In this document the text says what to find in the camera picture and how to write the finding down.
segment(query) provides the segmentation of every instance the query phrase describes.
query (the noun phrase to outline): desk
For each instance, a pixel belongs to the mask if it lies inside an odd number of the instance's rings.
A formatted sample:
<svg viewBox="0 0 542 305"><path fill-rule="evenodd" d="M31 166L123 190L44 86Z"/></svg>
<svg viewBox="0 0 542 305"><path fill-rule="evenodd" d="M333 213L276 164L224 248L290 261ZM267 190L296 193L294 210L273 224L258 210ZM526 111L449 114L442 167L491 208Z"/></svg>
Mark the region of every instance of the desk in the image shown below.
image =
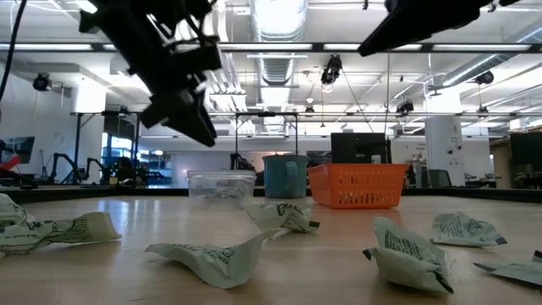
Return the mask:
<svg viewBox="0 0 542 305"><path fill-rule="evenodd" d="M255 202L265 199L255 198ZM37 219L110 212L121 241L50 245L29 256L0 258L3 304L538 304L540 290L486 274L475 262L529 260L542 250L542 205L452 197L403 197L391 210L316 206L316 234L288 234L263 246L248 282L225 291L180 263L144 249L157 242L228 246L258 234L235 205L194 203L188 197L110 197L23 206ZM362 250L376 245L372 219L385 216L430 236L436 214L488 220L508 240L501 247L441 247L448 253L455 295L392 285Z"/></svg>

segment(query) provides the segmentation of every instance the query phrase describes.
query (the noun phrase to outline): orange plastic basket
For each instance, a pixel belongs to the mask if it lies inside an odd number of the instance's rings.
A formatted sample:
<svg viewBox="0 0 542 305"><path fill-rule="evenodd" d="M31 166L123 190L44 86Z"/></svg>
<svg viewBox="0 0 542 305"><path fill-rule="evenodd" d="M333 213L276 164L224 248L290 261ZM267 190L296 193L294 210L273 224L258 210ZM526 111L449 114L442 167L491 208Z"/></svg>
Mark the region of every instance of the orange plastic basket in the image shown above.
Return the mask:
<svg viewBox="0 0 542 305"><path fill-rule="evenodd" d="M331 208L399 205L407 164L324 164L308 169L312 198Z"/></svg>

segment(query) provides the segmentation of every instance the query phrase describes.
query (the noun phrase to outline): ceiling duct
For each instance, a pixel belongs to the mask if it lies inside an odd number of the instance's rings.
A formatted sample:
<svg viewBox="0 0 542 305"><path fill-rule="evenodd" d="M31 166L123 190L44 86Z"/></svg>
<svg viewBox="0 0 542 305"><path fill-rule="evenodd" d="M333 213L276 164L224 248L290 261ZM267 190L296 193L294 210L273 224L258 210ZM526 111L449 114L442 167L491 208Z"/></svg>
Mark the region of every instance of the ceiling duct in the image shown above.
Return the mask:
<svg viewBox="0 0 542 305"><path fill-rule="evenodd" d="M515 35L509 36L504 43L541 43L542 22L538 20L530 26L520 30ZM518 54L493 54L480 55L463 66L451 71L442 78L442 86L456 86L467 80L474 79L478 75L493 69L494 67L515 58Z"/></svg>
<svg viewBox="0 0 542 305"><path fill-rule="evenodd" d="M298 42L307 20L308 0L251 0L252 32L256 42ZM260 98L267 107L288 103L296 61L291 58L258 60ZM268 131L279 132L277 119L269 122Z"/></svg>

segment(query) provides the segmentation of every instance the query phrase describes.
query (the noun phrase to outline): crumpled snack wrapper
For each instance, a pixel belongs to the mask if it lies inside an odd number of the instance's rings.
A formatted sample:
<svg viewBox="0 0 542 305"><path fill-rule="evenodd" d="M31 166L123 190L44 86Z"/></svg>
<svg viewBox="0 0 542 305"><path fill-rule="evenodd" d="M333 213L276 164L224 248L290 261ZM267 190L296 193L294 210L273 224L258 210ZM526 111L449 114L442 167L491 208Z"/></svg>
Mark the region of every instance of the crumpled snack wrapper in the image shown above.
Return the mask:
<svg viewBox="0 0 542 305"><path fill-rule="evenodd" d="M30 221L30 215L0 194L0 252L23 255L54 242L84 243L118 240L109 213L87 213L76 219Z"/></svg>
<svg viewBox="0 0 542 305"><path fill-rule="evenodd" d="M464 247L499 246L506 239L485 221L468 217L464 213L444 213L433 222L433 243Z"/></svg>
<svg viewBox="0 0 542 305"><path fill-rule="evenodd" d="M536 251L533 260L521 263L474 263L493 275L542 286L542 252Z"/></svg>
<svg viewBox="0 0 542 305"><path fill-rule="evenodd" d="M246 204L243 206L260 231L279 228L311 233L318 230L320 223L311 221L312 207L282 202L266 202L261 205Z"/></svg>
<svg viewBox="0 0 542 305"><path fill-rule="evenodd" d="M412 288L453 293L445 277L444 251L387 218L374 218L374 232L379 246L363 254L376 260L382 277Z"/></svg>
<svg viewBox="0 0 542 305"><path fill-rule="evenodd" d="M277 230L264 232L233 247L153 244L145 252L179 261L209 285L229 289L243 285L256 267L262 244Z"/></svg>

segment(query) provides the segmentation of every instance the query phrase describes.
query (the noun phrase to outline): plastic storage bin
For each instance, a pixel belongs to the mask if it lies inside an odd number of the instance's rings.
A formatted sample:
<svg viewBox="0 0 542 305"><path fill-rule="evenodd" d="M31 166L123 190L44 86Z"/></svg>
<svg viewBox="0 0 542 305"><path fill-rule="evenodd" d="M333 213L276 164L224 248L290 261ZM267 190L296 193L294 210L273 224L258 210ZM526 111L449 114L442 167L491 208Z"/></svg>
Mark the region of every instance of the plastic storage bin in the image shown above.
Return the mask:
<svg viewBox="0 0 542 305"><path fill-rule="evenodd" d="M312 198L331 208L399 205L407 164L324 164L308 169Z"/></svg>
<svg viewBox="0 0 542 305"><path fill-rule="evenodd" d="M248 170L189 171L190 197L208 199L247 199L254 194L256 174Z"/></svg>

